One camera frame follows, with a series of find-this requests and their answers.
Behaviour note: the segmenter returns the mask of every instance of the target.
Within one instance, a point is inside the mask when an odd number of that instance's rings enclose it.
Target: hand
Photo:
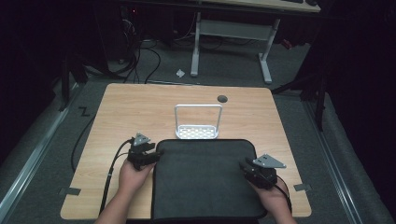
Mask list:
[[[136,171],[134,166],[129,161],[125,160],[120,168],[119,189],[117,193],[130,195],[132,197],[133,194],[143,186],[149,172],[154,166],[155,163],[152,163],[144,167],[141,171]]]
[[[277,224],[296,223],[290,213],[285,195],[283,195],[279,189],[259,189],[250,182],[248,183],[254,188],[257,194],[259,194],[260,200],[262,201],[262,206],[264,206],[265,209],[274,216]],[[277,179],[276,184],[288,194],[288,188],[280,178]]]

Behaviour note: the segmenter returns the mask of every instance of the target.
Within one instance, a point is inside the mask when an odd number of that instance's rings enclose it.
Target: human hand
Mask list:
[[[125,160],[120,168],[118,193],[132,197],[133,194],[143,186],[154,166],[155,163],[152,163],[144,167],[141,171],[136,171],[134,166],[129,161]]]
[[[248,182],[251,187],[259,194],[262,206],[274,216],[276,223],[296,223],[289,210],[288,202],[285,195],[277,188],[259,189]],[[277,179],[276,183],[284,192],[288,194],[288,188],[283,180]]]

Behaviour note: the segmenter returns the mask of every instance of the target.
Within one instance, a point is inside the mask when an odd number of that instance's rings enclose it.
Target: table top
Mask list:
[[[283,0],[202,0],[208,3],[231,4],[243,7],[267,7],[281,10],[291,10],[299,12],[320,12],[319,6],[309,6],[305,1],[303,3],[294,3]]]
[[[218,96],[228,101],[220,103]],[[267,153],[287,165],[277,169],[289,186],[295,217],[308,217],[311,207],[272,93],[265,88],[209,87],[177,85],[110,84],[106,88],[90,135],[82,152],[70,188],[81,189],[78,196],[67,195],[61,210],[64,219],[95,219],[98,216],[107,172],[120,145],[142,133],[159,143],[176,139],[175,105],[222,105],[218,139],[247,139],[257,155]],[[107,202],[118,188],[117,160]],[[128,218],[150,218],[152,172],[132,201]]]

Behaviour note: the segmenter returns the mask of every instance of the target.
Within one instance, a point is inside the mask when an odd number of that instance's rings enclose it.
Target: gray carpet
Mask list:
[[[274,79],[271,86],[263,83],[260,65],[255,53],[230,52],[230,48],[227,47],[216,50],[203,49],[200,74],[198,77],[190,77],[191,46],[176,46],[169,49],[159,44],[153,49],[160,54],[161,63],[158,70],[150,77],[150,83],[162,81],[273,89],[293,80],[309,47],[286,50],[282,46],[273,46],[268,58],[270,71]],[[144,82],[147,75],[156,67],[158,61],[157,55],[152,51],[141,50],[141,58],[137,66],[140,83]],[[116,63],[110,64],[111,69],[117,67],[120,66]],[[178,69],[185,71],[186,75],[177,77],[176,71]],[[91,76],[90,81],[81,89],[81,93],[69,106],[67,116],[53,136],[47,155],[15,207],[9,223],[92,223],[92,220],[62,220],[60,211],[64,196],[59,195],[59,191],[61,188],[67,188],[72,180],[72,150],[76,147],[73,160],[77,164],[90,128],[83,133],[79,143],[76,144],[76,142],[95,115],[106,85],[111,82],[120,82],[120,80],[116,81],[104,76]],[[137,78],[134,80],[134,74],[131,74],[127,82],[136,83]],[[312,187],[307,192],[312,207],[312,215],[298,218],[298,222],[349,223],[347,213],[339,199],[321,152],[321,143],[317,137],[316,129],[307,115],[304,103],[300,102],[295,93],[294,91],[287,91],[281,95],[275,95],[275,100],[302,180]],[[363,222],[394,223],[377,198],[359,160],[356,159],[353,148],[348,143],[342,126],[333,111],[331,101],[327,100],[326,104],[328,106],[323,117],[324,134],[334,152],[334,157],[343,169],[343,174],[347,179],[346,182],[351,188]],[[59,108],[58,105],[59,101],[55,100],[53,105],[37,120],[37,124],[33,126],[31,131],[23,137],[19,146],[1,167],[0,196],[2,199],[32,152],[32,148],[38,142],[37,139],[42,136],[42,133],[46,130],[45,127],[51,124],[50,117],[57,113],[54,111]],[[260,220],[260,223],[274,223],[274,221],[271,218],[265,218]]]

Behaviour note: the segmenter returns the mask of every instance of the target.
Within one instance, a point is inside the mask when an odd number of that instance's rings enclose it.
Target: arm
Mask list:
[[[136,171],[130,162],[125,161],[120,169],[119,189],[95,223],[124,224],[134,194],[143,186],[154,165],[151,164],[141,171]]]
[[[267,209],[269,213],[274,217],[276,224],[295,224],[297,223],[288,207],[285,196],[279,191],[279,189],[258,189],[256,186],[249,184],[259,194],[262,205]],[[285,183],[278,179],[276,183],[283,191],[288,192]]]

